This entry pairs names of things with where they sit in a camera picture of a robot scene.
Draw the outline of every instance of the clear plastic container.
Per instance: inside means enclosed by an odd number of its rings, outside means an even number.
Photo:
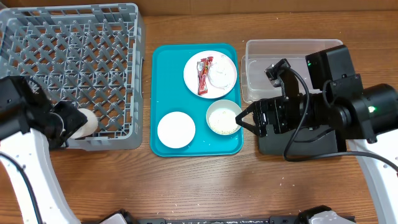
[[[282,58],[286,58],[292,68],[303,77],[311,93],[319,93],[319,90],[312,87],[305,56],[341,44],[342,41],[336,39],[249,40],[241,66],[243,100],[252,103],[282,95],[280,87],[273,87],[264,73],[269,65]]]

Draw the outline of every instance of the wooden table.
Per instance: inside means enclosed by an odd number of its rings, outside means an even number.
[[[80,220],[125,208],[135,217],[241,218],[297,214],[327,205],[358,223],[377,223],[365,179],[353,157],[289,163],[259,154],[244,131],[234,156],[165,159],[149,147],[152,53],[165,44],[226,42],[244,55],[251,39],[340,39],[365,87],[398,88],[398,12],[323,12],[145,17],[144,140],[135,150],[52,152],[65,198]],[[22,223],[0,168],[0,222]]]

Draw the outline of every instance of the red snack wrapper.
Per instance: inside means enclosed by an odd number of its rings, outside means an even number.
[[[209,72],[213,57],[203,58],[198,62],[199,89],[198,95],[207,93],[206,76]]]

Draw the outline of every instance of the plastic tray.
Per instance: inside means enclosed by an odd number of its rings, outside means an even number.
[[[185,85],[183,69],[196,53],[215,50],[227,55],[237,66],[235,49],[229,44],[165,45],[155,50],[152,59],[152,93],[150,101],[150,147],[162,157],[214,156],[235,154],[243,146],[243,130],[221,136],[214,133],[206,123],[206,111],[212,102],[231,100],[241,106],[239,80],[224,97],[204,99],[194,95]],[[171,149],[157,137],[157,125],[166,114],[181,111],[193,119],[196,134],[192,142],[181,148]]]
[[[145,27],[135,4],[10,8],[0,26],[0,78],[33,78],[53,103],[96,113],[99,128],[70,148],[141,145]]]
[[[282,94],[280,87],[273,87],[264,73],[268,66],[282,58],[286,58],[292,68],[303,77],[310,93],[319,93],[319,90],[312,87],[305,56],[341,44],[343,43],[340,40],[335,39],[249,40],[241,67],[243,100],[252,103]]]

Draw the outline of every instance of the green led light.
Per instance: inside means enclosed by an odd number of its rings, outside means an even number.
[[[369,106],[368,110],[369,110],[369,113],[373,113],[377,110],[377,108],[375,108],[374,106]]]

